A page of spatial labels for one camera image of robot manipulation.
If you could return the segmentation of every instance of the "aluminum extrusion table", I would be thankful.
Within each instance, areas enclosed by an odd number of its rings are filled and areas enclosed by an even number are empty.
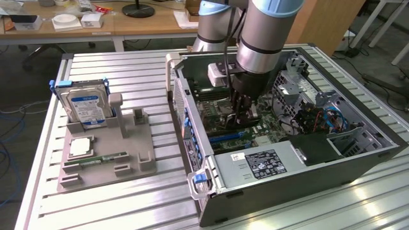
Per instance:
[[[327,56],[300,46],[380,120],[409,141],[409,125]],[[165,55],[178,50],[75,54],[61,61],[57,81],[106,77],[123,97],[123,113],[145,107],[157,173],[67,194],[57,193],[66,116],[51,96],[15,229],[195,230],[183,164],[165,97]],[[331,86],[312,69],[320,90]],[[352,183],[203,229],[390,229],[409,226],[409,151],[379,164]]]

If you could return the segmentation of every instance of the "white box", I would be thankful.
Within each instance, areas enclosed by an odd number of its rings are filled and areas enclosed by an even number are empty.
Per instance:
[[[55,32],[82,29],[77,17],[70,14],[59,14],[50,20]]]
[[[338,47],[334,51],[346,51],[347,50],[347,44],[351,43],[354,37],[355,37],[355,34],[351,31],[346,30],[346,32],[343,34],[342,41],[340,41],[340,43],[339,43],[339,45],[338,45]]]
[[[38,15],[10,15],[15,30],[38,30],[42,24]]]
[[[81,24],[83,28],[101,28],[102,17],[98,13],[85,14],[81,18]]]

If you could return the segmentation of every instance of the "circuit board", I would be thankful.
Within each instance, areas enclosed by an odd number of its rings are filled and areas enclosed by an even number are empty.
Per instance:
[[[214,154],[276,143],[287,136],[271,112],[269,101],[267,95],[258,99],[257,113],[262,117],[258,124],[237,130],[226,130],[222,126],[226,116],[233,112],[227,99],[197,102]]]

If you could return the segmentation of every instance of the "gray floor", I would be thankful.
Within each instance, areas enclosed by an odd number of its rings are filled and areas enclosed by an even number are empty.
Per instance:
[[[351,25],[351,29],[358,31],[367,16],[358,17]],[[375,21],[368,29],[368,33],[379,25],[380,21]],[[182,39],[161,39],[151,40],[146,49],[169,49],[169,48],[183,48],[186,45],[193,44],[193,38]],[[129,43],[126,50],[134,50],[130,46],[141,48],[146,44],[146,40],[141,40],[137,43]],[[398,54],[399,50],[404,47],[409,42],[409,34],[390,28],[378,42],[374,48],[363,46],[370,56],[364,57],[358,55],[350,62],[354,64],[359,72],[370,74],[384,81],[391,82],[395,85],[407,85],[407,80],[398,80],[400,72],[396,67],[390,64],[390,61]],[[19,67],[22,58],[31,52],[37,46],[27,46],[29,50],[21,52],[15,46],[9,46],[7,51],[0,55],[0,108],[9,105],[27,104],[34,101],[47,100],[50,92],[47,89],[47,81],[55,77],[61,54],[54,50],[47,50],[41,56],[31,62],[33,71],[25,72]],[[95,48],[87,48],[86,43],[71,43],[62,44],[61,47],[69,53],[90,53],[90,52],[113,52],[111,42],[95,42]],[[336,60],[340,67],[359,79],[359,74],[354,71],[352,67],[344,60]],[[409,55],[403,58],[399,63],[402,68],[409,69]],[[384,100],[384,91],[375,85],[367,85],[367,88],[372,93]],[[402,108],[406,100],[391,93],[390,103]],[[35,111],[43,109],[46,104],[39,104],[27,111]],[[409,120],[409,115],[403,112],[396,113]],[[19,208],[19,200],[23,192],[25,183],[27,180],[31,159],[34,156],[37,141],[39,138],[42,121],[45,113],[35,115],[26,115],[25,117],[25,129],[18,135],[17,139],[6,143],[7,151],[14,156],[18,165],[18,174],[21,176],[22,190],[18,195],[13,198],[11,202],[0,207],[0,229],[13,229],[15,216]],[[13,122],[0,119],[0,133],[3,132]],[[3,171],[5,164],[0,165],[0,172]],[[11,170],[7,171],[3,178],[0,180],[0,203],[13,193],[15,187],[15,177]]]

